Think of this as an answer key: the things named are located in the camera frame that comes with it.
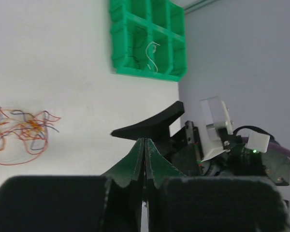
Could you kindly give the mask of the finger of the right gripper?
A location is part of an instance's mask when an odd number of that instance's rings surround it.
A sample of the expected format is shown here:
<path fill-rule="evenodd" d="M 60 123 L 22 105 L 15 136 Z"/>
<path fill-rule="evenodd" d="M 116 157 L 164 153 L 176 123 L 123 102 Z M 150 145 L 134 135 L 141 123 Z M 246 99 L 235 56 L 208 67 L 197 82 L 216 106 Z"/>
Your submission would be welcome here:
<path fill-rule="evenodd" d="M 169 126 L 180 118 L 184 112 L 183 102 L 176 101 L 165 110 L 144 121 L 113 130 L 111 135 L 113 137 L 134 141 L 140 138 L 147 138 L 153 141 L 169 139 Z"/>

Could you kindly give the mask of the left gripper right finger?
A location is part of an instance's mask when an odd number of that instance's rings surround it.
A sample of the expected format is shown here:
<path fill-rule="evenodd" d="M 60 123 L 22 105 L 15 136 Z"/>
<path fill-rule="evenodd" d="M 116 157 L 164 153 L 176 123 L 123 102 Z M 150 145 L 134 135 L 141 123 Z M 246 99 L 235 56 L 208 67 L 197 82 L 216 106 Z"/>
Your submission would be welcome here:
<path fill-rule="evenodd" d="M 290 232 L 276 186 L 258 176 L 185 176 L 145 141 L 151 232 Z"/>

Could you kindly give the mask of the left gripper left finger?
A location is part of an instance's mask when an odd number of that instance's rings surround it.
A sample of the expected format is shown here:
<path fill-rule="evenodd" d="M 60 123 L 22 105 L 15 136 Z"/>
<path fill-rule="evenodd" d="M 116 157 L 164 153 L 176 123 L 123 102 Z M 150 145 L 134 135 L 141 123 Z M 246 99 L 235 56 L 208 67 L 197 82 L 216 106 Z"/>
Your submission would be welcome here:
<path fill-rule="evenodd" d="M 0 186 L 0 232 L 138 232 L 144 139 L 99 176 L 14 176 Z"/>

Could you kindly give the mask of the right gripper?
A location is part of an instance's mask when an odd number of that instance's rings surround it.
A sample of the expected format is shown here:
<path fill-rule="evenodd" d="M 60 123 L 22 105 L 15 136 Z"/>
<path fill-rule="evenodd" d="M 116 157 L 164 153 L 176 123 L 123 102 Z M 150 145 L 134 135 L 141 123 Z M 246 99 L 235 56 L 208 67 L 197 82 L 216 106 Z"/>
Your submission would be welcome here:
<path fill-rule="evenodd" d="M 270 136 L 266 153 L 245 147 L 248 138 L 233 136 L 230 151 L 203 161 L 203 148 L 198 127 L 187 121 L 170 138 L 171 149 L 162 155 L 187 176 L 265 176 L 276 186 L 290 185 L 290 158 Z"/>

